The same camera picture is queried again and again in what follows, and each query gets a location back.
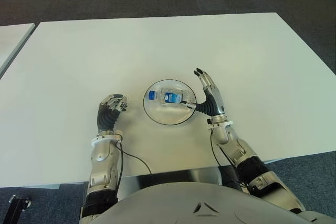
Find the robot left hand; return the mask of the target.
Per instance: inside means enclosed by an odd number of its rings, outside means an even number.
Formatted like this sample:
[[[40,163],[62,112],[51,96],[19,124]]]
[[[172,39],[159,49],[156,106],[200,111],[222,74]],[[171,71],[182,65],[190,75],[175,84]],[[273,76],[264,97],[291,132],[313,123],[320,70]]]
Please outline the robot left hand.
[[[126,111],[127,97],[122,94],[111,94],[99,104],[97,114],[98,132],[114,131],[114,125],[121,112]]]

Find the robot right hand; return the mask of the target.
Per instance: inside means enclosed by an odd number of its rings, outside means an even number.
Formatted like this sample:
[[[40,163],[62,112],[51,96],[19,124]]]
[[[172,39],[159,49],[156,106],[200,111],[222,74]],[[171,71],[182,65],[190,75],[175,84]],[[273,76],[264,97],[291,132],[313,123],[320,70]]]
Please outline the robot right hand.
[[[215,82],[205,71],[199,68],[194,70],[194,74],[199,78],[203,86],[205,101],[203,103],[192,103],[183,100],[180,105],[208,116],[224,115],[224,101]]]

